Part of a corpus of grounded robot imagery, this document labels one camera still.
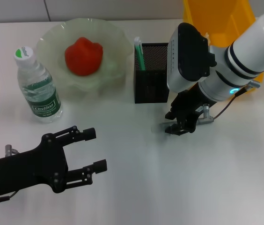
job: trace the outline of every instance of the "black pencil holder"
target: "black pencil holder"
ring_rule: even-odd
[[[139,103],[168,101],[167,58],[168,43],[142,44],[146,70],[139,69],[134,53],[134,100]]]

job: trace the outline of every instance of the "white table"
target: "white table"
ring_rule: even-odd
[[[131,42],[167,42],[180,22],[113,23]],[[131,56],[124,88],[63,98],[62,119],[39,124],[18,88],[13,52],[35,46],[56,24],[0,24],[0,158],[6,144],[23,152],[45,133],[94,127],[97,139],[66,147],[69,169],[105,158],[108,171],[61,194],[46,185],[19,191],[0,203],[0,225],[264,225],[264,83],[193,134],[156,134],[151,127],[163,122],[175,95],[167,104],[135,105]]]

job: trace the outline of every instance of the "green pen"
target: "green pen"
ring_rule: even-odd
[[[143,59],[143,50],[142,50],[140,37],[136,37],[134,39],[134,44],[135,44],[135,51],[136,51],[137,61],[139,64],[139,69],[146,70],[145,61]]]

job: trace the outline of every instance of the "white bottle cap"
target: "white bottle cap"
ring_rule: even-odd
[[[30,68],[37,60],[32,48],[27,46],[16,50],[14,57],[19,68]]]

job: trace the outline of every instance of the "water bottle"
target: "water bottle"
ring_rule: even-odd
[[[33,114],[44,123],[50,123],[62,114],[61,102],[49,71],[36,60],[30,47],[15,52],[18,83]]]

